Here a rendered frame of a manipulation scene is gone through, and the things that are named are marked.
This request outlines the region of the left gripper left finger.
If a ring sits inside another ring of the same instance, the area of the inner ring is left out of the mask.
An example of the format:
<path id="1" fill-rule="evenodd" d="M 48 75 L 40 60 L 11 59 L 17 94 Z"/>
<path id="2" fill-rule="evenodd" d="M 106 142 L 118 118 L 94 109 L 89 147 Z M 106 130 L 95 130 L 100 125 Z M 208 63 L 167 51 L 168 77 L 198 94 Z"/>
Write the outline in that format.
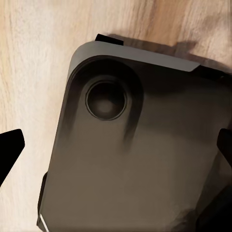
<path id="1" fill-rule="evenodd" d="M 0 134 L 0 187 L 25 147 L 21 129 Z"/>

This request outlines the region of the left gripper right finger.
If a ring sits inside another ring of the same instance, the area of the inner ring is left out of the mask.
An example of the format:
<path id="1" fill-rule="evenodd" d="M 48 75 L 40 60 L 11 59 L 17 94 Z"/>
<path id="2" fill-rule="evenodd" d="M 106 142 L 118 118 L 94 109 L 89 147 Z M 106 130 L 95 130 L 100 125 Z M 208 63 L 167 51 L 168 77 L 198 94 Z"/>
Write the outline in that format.
<path id="1" fill-rule="evenodd" d="M 218 134 L 217 146 L 232 167 L 232 130 L 222 128 Z"/>

